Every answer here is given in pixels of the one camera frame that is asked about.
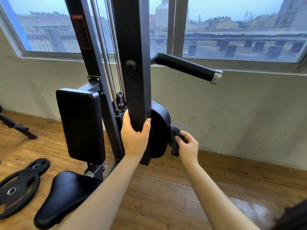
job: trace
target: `handlebar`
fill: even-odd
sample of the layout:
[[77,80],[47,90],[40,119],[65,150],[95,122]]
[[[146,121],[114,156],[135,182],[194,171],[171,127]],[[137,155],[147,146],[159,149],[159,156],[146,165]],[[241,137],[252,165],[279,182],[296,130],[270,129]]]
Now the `handlebar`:
[[164,65],[183,73],[190,74],[194,77],[210,81],[213,85],[216,85],[219,82],[223,74],[222,71],[209,69],[164,53],[158,53],[151,57],[150,64]]

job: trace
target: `bicycle seat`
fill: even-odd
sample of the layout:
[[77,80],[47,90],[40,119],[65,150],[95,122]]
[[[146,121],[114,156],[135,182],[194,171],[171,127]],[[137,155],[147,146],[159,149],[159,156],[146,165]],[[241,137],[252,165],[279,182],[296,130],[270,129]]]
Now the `bicycle seat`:
[[64,171],[52,181],[50,193],[34,218],[39,229],[49,229],[59,224],[75,210],[102,183],[97,178]]

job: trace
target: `wooden floor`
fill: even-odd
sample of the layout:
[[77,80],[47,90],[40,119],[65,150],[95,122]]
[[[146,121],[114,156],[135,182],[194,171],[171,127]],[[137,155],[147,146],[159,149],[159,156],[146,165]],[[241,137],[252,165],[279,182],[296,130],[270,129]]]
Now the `wooden floor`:
[[[30,127],[38,139],[29,140],[0,124],[0,180],[38,158],[47,158],[51,166],[42,175],[33,201],[14,216],[0,220],[0,229],[35,229],[33,218],[48,196],[54,176],[65,170],[82,174],[86,166],[68,156],[61,122],[8,111],[4,114]],[[105,174],[108,174],[114,161],[106,134],[105,147]],[[307,198],[307,171],[205,151],[199,152],[199,163],[229,199],[261,229],[272,226],[286,206]],[[163,157],[152,159],[149,166],[137,167],[112,229],[211,227],[179,158],[167,150]]]

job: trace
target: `vertical steel guide rod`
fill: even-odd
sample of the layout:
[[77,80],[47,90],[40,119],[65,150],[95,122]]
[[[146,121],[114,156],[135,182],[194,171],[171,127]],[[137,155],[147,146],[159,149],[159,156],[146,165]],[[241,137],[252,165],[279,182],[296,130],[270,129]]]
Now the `vertical steel guide rod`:
[[115,56],[116,56],[116,60],[117,60],[117,69],[118,69],[118,73],[119,73],[119,84],[122,88],[123,99],[124,99],[124,101],[126,101],[126,92],[125,92],[124,80],[122,78],[122,67],[121,67],[121,64],[120,64],[120,58],[119,58],[119,52],[118,52],[118,46],[117,46],[117,38],[116,38],[116,32],[115,32],[113,11],[112,11],[112,7],[111,7],[111,0],[106,0],[106,5],[107,5],[107,8],[108,8],[112,37],[113,37],[113,42],[114,42]]
[[106,67],[106,74],[107,74],[107,77],[108,77],[108,80],[109,80],[112,99],[113,99],[113,102],[114,102],[115,110],[118,111],[117,102],[116,102],[116,94],[115,94],[115,90],[114,90],[114,84],[113,84],[113,80],[111,78],[111,70],[110,70],[110,67],[108,65],[108,60],[106,59],[106,52],[105,52],[105,48],[104,48],[104,45],[103,45],[102,36],[101,36],[101,32],[100,32],[95,0],[90,0],[90,2],[91,2],[92,10],[93,10],[94,21],[95,21],[95,25],[96,25],[96,29],[97,29],[97,33],[98,33],[98,38],[99,38],[99,43],[100,43],[100,47],[101,47],[101,51],[102,51],[104,65]]

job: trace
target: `finger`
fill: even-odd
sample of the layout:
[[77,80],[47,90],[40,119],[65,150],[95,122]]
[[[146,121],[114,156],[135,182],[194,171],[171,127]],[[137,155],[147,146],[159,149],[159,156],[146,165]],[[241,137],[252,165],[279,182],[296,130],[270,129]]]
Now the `finger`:
[[185,144],[185,142],[183,142],[183,140],[179,137],[179,136],[175,136],[175,140],[177,142],[177,144],[179,145],[179,147],[182,145],[182,144]]
[[122,127],[132,128],[128,110],[125,111],[124,116],[122,118]]
[[143,125],[143,129],[142,129],[142,134],[144,134],[145,136],[149,136],[149,132],[150,132],[150,122],[151,122],[151,118],[148,118]]
[[180,134],[183,135],[187,140],[188,142],[196,142],[196,140],[194,139],[193,136],[190,135],[190,133],[186,132],[186,131],[180,131]]

